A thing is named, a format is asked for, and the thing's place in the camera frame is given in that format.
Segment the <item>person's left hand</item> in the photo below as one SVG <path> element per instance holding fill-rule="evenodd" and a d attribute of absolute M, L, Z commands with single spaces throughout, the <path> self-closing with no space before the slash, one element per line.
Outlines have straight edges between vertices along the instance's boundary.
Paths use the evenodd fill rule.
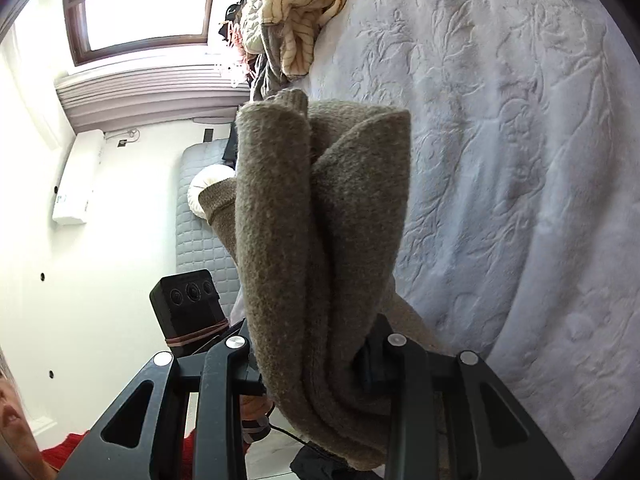
<path fill-rule="evenodd" d="M 273 408 L 269 396 L 240 396 L 242 428 L 250 434 L 265 429 Z"/>

